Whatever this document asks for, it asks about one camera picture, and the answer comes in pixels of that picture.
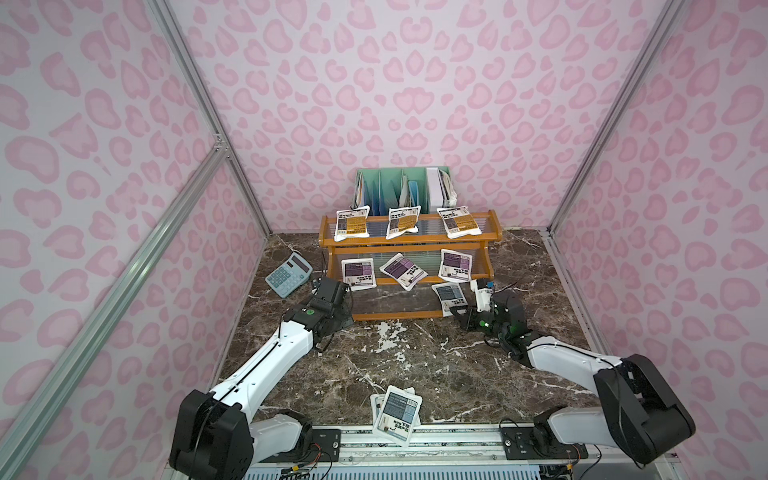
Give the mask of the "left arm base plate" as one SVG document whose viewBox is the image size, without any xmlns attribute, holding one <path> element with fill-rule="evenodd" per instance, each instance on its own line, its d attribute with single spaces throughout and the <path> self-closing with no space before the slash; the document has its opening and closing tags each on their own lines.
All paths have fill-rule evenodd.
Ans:
<svg viewBox="0 0 768 480">
<path fill-rule="evenodd" d="M 303 463 L 313 460 L 318 454 L 322 454 L 322 460 L 330 459 L 332 462 L 337 462 L 339 460 L 341 434 L 340 429 L 312 428 L 300 434 L 298 443 L 292 450 L 277 453 L 262 460 L 262 463 L 294 461 Z"/>
</svg>

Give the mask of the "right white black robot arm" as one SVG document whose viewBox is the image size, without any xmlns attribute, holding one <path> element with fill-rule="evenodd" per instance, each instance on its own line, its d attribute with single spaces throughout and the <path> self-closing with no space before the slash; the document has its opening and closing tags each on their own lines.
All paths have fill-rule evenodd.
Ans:
<svg viewBox="0 0 768 480">
<path fill-rule="evenodd" d="M 592 444 L 618 448 L 647 465 L 695 435 L 692 415 L 648 357 L 599 354 L 535 331 L 510 290 L 480 288 L 475 296 L 469 304 L 463 294 L 453 294 L 443 309 L 461 329 L 483 334 L 511 360 L 576 383 L 599 400 L 590 408 L 553 407 L 536 416 L 532 427 L 505 429 L 516 456 L 555 458 Z"/>
</svg>

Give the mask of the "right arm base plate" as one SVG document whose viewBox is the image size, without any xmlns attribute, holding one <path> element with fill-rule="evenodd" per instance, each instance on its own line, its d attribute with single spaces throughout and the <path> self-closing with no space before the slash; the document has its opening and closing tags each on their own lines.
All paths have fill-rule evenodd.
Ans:
<svg viewBox="0 0 768 480">
<path fill-rule="evenodd" d="M 584 444 L 561 443 L 541 425 L 502 425 L 500 434 L 507 460 L 578 462 L 589 458 Z"/>
</svg>

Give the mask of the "blue-grey label coffee bag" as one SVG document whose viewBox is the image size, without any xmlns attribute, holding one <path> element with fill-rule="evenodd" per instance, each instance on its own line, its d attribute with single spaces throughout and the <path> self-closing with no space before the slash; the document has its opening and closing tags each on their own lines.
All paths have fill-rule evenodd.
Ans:
<svg viewBox="0 0 768 480">
<path fill-rule="evenodd" d="M 433 284 L 432 290 L 438 297 L 443 317 L 451 316 L 452 308 L 464 308 L 468 306 L 463 290 L 458 283 L 445 282 Z"/>
<path fill-rule="evenodd" d="M 377 420 L 373 420 L 372 433 L 384 440 L 408 447 L 416 430 L 415 417 L 420 414 L 423 398 L 409 395 L 403 389 L 389 386 L 383 408 Z"/>
</svg>

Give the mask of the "purple label coffee bag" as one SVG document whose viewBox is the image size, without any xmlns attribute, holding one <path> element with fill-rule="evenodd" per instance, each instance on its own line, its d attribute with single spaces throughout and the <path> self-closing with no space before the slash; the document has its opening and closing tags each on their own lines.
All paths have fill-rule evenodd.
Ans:
<svg viewBox="0 0 768 480">
<path fill-rule="evenodd" d="M 438 277 L 446 282 L 465 283 L 472 280 L 473 257 L 454 250 L 441 250 Z"/>
<path fill-rule="evenodd" d="M 411 291 L 428 274 L 403 254 L 397 253 L 379 268 L 380 272 L 394 279 L 404 290 Z"/>
<path fill-rule="evenodd" d="M 352 291 L 377 287 L 372 258 L 346 259 L 341 261 L 342 281 Z"/>
</svg>

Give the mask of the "blue-grey label coffee bag front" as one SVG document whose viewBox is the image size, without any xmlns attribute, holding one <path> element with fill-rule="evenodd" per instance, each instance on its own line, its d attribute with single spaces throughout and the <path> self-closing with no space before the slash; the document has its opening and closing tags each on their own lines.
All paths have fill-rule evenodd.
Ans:
<svg viewBox="0 0 768 480">
<path fill-rule="evenodd" d="M 420 414 L 423 398 L 409 395 L 403 389 L 389 386 L 383 408 L 377 420 L 373 420 L 372 433 L 384 440 L 408 447 L 416 430 L 415 417 Z"/>
</svg>

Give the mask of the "yellow label coffee bag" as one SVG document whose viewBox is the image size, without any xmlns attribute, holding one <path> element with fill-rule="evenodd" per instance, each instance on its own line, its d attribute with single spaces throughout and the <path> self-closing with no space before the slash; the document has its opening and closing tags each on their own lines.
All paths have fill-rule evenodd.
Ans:
<svg viewBox="0 0 768 480">
<path fill-rule="evenodd" d="M 437 212 L 449 239 L 482 234 L 482 230 L 467 206 L 442 207 L 438 208 Z"/>
<path fill-rule="evenodd" d="M 390 209 L 385 238 L 392 240 L 405 234 L 417 233 L 420 212 L 420 206 Z"/>
</svg>

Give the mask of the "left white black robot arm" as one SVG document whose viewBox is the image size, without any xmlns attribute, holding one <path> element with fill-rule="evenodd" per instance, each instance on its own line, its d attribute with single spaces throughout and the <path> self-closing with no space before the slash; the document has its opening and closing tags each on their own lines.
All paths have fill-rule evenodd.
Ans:
<svg viewBox="0 0 768 480">
<path fill-rule="evenodd" d="M 190 479 L 242 479 L 248 468 L 275 456 L 301 464 L 321 455 L 305 416 L 281 410 L 254 419 L 263 401 L 326 337 L 352 325 L 349 285 L 328 277 L 286 310 L 267 342 L 208 392 L 191 391 L 181 402 L 169 465 Z"/>
</svg>

